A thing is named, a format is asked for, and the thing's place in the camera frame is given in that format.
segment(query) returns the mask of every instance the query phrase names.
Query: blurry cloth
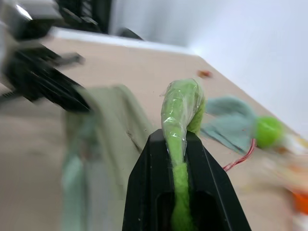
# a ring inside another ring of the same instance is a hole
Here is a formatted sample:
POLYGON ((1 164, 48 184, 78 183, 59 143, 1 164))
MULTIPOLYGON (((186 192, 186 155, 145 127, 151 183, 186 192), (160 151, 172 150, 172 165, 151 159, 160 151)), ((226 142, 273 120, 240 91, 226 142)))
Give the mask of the blurry cloth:
POLYGON ((128 178, 153 128, 123 85, 78 92, 91 112, 65 113, 62 231, 121 230, 128 178))
POLYGON ((236 152, 248 152, 257 116, 247 103, 233 96, 209 99, 205 112, 215 118, 201 125, 202 136, 217 140, 236 152))

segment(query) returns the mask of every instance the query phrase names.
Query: green fabric toy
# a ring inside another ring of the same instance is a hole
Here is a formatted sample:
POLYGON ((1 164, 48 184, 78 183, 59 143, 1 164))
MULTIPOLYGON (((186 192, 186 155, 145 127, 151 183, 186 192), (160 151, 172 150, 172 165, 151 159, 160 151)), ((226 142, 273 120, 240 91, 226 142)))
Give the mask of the green fabric toy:
POLYGON ((199 133, 204 110, 204 92, 196 80, 176 80, 168 86, 161 122, 174 179, 175 207, 171 217, 173 231, 196 230, 189 207, 188 172, 184 155, 186 133, 199 133))

